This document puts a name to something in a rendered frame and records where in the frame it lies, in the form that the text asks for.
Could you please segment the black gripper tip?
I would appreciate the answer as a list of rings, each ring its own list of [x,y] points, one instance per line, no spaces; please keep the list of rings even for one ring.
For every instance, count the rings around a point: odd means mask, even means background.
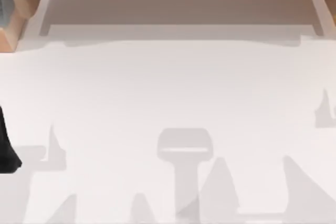
[[[22,161],[10,143],[4,113],[0,106],[0,174],[12,174],[21,166]]]

